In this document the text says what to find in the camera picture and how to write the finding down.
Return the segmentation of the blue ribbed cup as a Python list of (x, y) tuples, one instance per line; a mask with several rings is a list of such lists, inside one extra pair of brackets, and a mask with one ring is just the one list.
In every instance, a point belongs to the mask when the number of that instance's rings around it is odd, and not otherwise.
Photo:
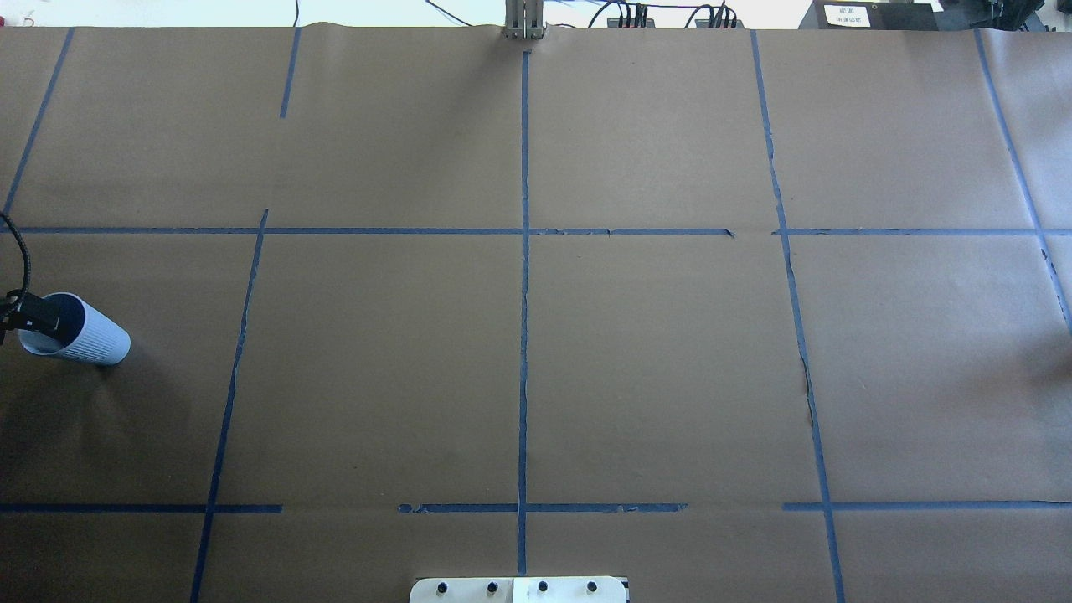
[(57, 327), (49, 330), (41, 321), (31, 321), (29, 326), (17, 328), (27, 352), (39, 358), (105, 367), (118, 365), (129, 355), (129, 333), (76, 294), (57, 291), (41, 302), (57, 310)]

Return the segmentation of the white pedestal base plate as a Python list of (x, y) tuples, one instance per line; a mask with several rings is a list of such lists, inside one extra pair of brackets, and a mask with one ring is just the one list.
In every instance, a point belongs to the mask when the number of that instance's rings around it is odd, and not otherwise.
[(628, 580), (609, 575), (436, 577), (415, 580), (410, 602), (629, 602)]

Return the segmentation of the black box with label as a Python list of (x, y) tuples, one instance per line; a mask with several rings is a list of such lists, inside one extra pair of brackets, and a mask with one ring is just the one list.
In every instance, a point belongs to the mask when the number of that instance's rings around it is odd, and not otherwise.
[(812, 1), (800, 30), (938, 31), (929, 3), (884, 1)]

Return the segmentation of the aluminium frame post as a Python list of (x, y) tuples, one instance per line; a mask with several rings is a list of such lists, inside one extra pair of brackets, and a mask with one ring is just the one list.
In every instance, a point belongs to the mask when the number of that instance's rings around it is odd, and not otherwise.
[(544, 0), (506, 0), (504, 3), (505, 39), (542, 39), (546, 35)]

